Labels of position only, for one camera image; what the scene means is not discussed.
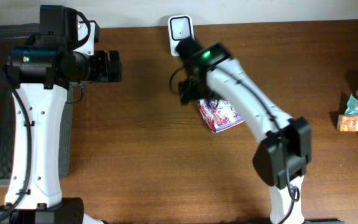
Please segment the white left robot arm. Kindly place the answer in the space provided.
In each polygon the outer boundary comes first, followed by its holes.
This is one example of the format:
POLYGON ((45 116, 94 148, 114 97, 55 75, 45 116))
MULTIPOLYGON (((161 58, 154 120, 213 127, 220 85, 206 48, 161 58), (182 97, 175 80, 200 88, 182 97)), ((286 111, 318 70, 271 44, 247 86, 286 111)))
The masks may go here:
POLYGON ((121 81, 119 52, 21 45, 12 51, 4 74, 14 99, 16 130, 0 223, 95 223, 82 199, 62 195, 60 128, 72 84, 121 81))

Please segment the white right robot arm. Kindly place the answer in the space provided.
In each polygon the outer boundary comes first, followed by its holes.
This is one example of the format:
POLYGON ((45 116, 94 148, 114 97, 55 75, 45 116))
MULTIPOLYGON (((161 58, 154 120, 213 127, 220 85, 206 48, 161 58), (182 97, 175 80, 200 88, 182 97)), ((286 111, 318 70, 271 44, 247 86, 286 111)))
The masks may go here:
POLYGON ((307 120, 294 119, 273 103, 222 44, 203 48, 187 37, 175 50, 188 76, 178 84, 181 104, 227 100, 258 142, 252 163, 268 185, 270 222, 307 223, 301 211, 301 186, 312 159, 307 120))

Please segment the orange tissue pack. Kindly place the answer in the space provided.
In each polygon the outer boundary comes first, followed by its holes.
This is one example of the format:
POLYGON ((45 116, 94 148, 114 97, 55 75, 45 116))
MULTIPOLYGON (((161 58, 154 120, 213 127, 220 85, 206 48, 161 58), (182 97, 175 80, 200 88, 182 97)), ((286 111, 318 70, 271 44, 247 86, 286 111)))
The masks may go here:
POLYGON ((337 129, 341 132, 358 132, 358 115, 339 115, 337 129))

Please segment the red purple tissue pack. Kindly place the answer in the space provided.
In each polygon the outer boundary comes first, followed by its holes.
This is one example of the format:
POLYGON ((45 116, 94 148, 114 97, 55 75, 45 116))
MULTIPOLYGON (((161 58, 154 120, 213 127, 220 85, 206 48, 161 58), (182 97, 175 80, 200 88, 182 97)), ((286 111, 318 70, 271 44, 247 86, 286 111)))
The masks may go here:
POLYGON ((212 133, 219 133, 244 122, 242 116, 226 100, 198 101, 201 117, 212 133))

